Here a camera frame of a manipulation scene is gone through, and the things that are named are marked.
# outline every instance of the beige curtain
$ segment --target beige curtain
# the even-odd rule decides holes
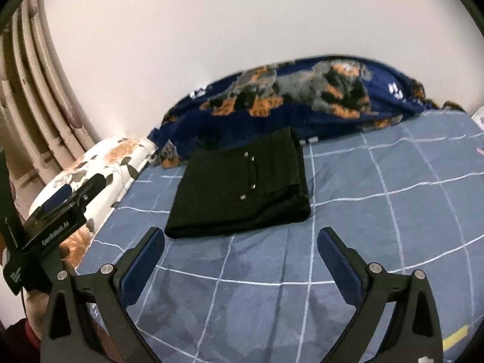
[[[42,9],[24,0],[0,35],[0,146],[24,217],[45,184],[94,145],[52,62]]]

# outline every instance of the red bracelet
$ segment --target red bracelet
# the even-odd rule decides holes
[[[32,328],[28,324],[28,321],[25,320],[25,334],[27,335],[28,340],[31,342],[31,344],[36,348],[40,349],[40,340],[39,338],[35,335],[33,332]]]

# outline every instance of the black pants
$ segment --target black pants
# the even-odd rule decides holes
[[[303,151],[286,128],[236,149],[194,153],[165,233],[174,239],[226,235],[310,214]]]

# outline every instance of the bed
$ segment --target bed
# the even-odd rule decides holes
[[[367,262],[425,271],[452,362],[484,314],[483,141],[468,115],[443,110],[308,144],[308,220],[228,237],[167,238],[129,315],[164,363],[319,362],[354,312],[315,247],[329,225]],[[147,166],[77,271],[115,263],[150,227],[164,228],[183,171]],[[391,308],[362,361],[376,353]]]

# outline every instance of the curtain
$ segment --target curtain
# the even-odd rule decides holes
[[[24,0],[0,35],[0,146],[23,217],[45,184],[94,145],[53,64],[42,0]]]

